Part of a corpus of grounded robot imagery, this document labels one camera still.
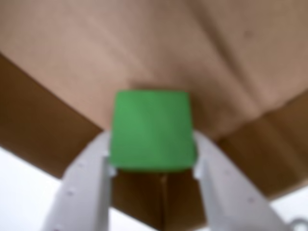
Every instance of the cardboard box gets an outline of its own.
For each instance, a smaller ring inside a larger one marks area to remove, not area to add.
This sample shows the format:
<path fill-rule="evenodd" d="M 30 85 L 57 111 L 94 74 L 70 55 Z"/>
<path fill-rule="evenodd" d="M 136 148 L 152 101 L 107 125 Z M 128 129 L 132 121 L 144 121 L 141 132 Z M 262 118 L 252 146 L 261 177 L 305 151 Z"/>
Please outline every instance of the cardboard box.
<path fill-rule="evenodd" d="M 61 177 L 115 93 L 185 90 L 195 127 L 272 198 L 307 182 L 304 0 L 0 1 L 0 144 Z M 158 230 L 205 223 L 191 172 L 114 179 Z"/>

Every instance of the green block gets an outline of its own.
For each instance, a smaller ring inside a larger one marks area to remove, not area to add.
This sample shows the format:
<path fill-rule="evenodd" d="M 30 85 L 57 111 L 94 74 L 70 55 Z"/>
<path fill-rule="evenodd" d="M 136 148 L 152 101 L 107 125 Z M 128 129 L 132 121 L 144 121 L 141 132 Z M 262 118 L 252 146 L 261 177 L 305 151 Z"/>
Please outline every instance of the green block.
<path fill-rule="evenodd" d="M 113 166 L 133 171 L 179 171 L 196 161 L 189 96 L 181 91 L 128 90 L 117 94 Z"/>

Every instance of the white wall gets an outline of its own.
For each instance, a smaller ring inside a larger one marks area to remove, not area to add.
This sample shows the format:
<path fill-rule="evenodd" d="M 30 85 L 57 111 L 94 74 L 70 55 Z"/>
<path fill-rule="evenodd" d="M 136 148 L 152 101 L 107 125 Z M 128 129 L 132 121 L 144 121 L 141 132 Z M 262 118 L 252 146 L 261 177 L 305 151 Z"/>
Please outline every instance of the white wall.
<path fill-rule="evenodd" d="M 60 183 L 0 148 L 0 231 L 39 231 Z M 271 206 L 286 222 L 308 218 L 308 187 L 273 201 Z M 113 208 L 109 219 L 111 231 L 154 231 Z"/>

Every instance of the brown cardboard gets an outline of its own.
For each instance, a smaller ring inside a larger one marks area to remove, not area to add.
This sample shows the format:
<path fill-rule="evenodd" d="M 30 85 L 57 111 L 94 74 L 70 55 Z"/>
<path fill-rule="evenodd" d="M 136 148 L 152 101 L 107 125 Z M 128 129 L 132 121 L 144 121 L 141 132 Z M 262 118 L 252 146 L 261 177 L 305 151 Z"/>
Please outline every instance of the brown cardboard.
<path fill-rule="evenodd" d="M 110 128 L 118 90 L 186 90 L 213 138 L 308 86 L 305 0 L 11 0 L 0 51 L 68 105 Z"/>
<path fill-rule="evenodd" d="M 100 131 L 0 55 L 0 146 L 61 177 Z M 158 174 L 119 171 L 113 206 L 161 229 L 161 190 Z"/>
<path fill-rule="evenodd" d="M 24 71 L 1 58 L 0 143 L 60 176 L 110 128 L 118 90 L 185 90 L 195 127 L 267 196 L 287 192 L 307 180 L 307 5 L 0 1 L 0 52 Z M 189 171 L 120 172 L 113 203 L 160 230 L 205 222 Z"/>
<path fill-rule="evenodd" d="M 308 91 L 218 141 L 220 148 L 269 198 L 308 182 L 307 105 Z M 192 173 L 170 174 L 167 186 L 167 230 L 193 230 L 205 225 Z"/>

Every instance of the white background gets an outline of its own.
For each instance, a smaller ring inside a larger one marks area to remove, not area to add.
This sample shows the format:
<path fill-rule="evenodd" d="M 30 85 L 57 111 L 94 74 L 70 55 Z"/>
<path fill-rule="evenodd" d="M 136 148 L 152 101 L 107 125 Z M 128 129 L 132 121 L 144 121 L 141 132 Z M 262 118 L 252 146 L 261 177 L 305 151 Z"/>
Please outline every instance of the white background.
<path fill-rule="evenodd" d="M 39 231 L 60 184 L 0 148 L 0 231 Z M 273 201 L 271 206 L 286 222 L 308 218 L 308 187 Z M 111 231 L 154 231 L 113 208 L 109 219 Z"/>

